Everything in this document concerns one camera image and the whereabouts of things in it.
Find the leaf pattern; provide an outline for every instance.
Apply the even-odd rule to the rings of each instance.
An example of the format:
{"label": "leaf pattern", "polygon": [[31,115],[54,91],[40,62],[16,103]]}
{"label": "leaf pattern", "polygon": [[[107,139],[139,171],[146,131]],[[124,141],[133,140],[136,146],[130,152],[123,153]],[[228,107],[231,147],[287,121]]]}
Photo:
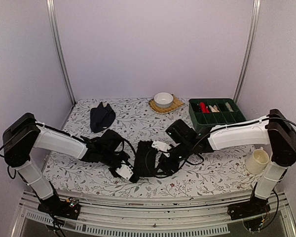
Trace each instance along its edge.
{"label": "leaf pattern", "polygon": [[[175,145],[165,129],[178,119],[192,127],[187,99],[182,99],[185,104],[178,110],[160,115],[149,107],[149,99],[132,98],[80,100],[64,130],[78,137],[101,136],[103,132],[94,134],[90,129],[90,110],[101,101],[109,103],[116,112],[116,119],[110,129],[129,140],[135,149],[140,140],[159,140]],[[250,174],[244,164],[247,154],[254,149],[254,146],[242,146],[203,154],[204,163],[201,165],[186,164],[171,177],[140,178],[136,184],[114,178],[106,165],[82,162],[56,152],[50,154],[43,173],[57,189],[86,194],[137,198],[215,195],[252,189],[259,175]],[[125,151],[133,163],[131,149],[125,146]],[[191,156],[189,161],[200,162],[197,156]]]}

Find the table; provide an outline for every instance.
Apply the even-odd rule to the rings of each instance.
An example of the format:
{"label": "table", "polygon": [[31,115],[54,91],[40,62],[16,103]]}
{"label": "table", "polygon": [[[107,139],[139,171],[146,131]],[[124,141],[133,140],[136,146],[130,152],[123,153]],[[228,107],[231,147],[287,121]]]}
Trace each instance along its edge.
{"label": "table", "polygon": [[[79,100],[64,131],[75,136],[101,136],[103,132],[95,134],[90,129],[90,110],[102,101],[109,103],[116,112],[116,119],[109,129],[129,140],[135,149],[140,140],[159,140],[174,145],[165,129],[178,119],[192,127],[188,99],[181,100],[185,103],[182,107],[164,115],[149,107],[148,98]],[[171,177],[141,178],[136,184],[114,178],[106,165],[82,162],[56,152],[50,154],[43,174],[57,189],[93,195],[135,198],[217,195],[249,190],[254,186],[259,175],[252,175],[245,168],[246,157],[254,149],[249,145],[203,154],[205,161],[201,165],[186,164]],[[133,163],[134,156],[128,146],[125,151]],[[189,161],[197,163],[199,158],[191,156]]]}

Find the folded black cloth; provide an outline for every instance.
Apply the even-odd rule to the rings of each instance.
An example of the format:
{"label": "folded black cloth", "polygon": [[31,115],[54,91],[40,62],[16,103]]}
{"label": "folded black cloth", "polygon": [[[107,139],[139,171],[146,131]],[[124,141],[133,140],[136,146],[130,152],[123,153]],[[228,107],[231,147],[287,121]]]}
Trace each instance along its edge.
{"label": "folded black cloth", "polygon": [[103,106],[101,102],[98,107],[92,108],[90,112],[90,128],[92,132],[101,132],[112,125],[116,114],[112,107],[107,104]]}

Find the white bowl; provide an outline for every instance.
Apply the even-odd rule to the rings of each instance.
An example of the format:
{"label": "white bowl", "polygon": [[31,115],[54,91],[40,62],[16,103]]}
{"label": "white bowl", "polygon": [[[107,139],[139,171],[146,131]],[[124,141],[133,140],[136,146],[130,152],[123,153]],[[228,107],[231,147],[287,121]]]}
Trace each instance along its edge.
{"label": "white bowl", "polygon": [[172,105],[173,96],[167,92],[160,92],[154,96],[156,106],[160,108],[168,108]]}

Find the wall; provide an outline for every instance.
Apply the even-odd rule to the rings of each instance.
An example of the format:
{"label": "wall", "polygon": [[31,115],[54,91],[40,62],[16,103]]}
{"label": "wall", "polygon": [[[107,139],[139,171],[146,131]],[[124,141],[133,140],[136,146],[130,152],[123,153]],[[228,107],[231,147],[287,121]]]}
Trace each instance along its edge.
{"label": "wall", "polygon": [[[249,119],[278,108],[296,122],[296,0],[262,1],[239,106]],[[296,163],[283,187],[296,221]]]}
{"label": "wall", "polygon": [[55,1],[77,99],[232,97],[253,0]]}
{"label": "wall", "polygon": [[[0,146],[2,133],[25,112],[60,127],[70,103],[48,21],[46,2],[0,1]],[[36,152],[39,166],[43,153]],[[23,182],[0,158],[0,237],[7,237]]]}

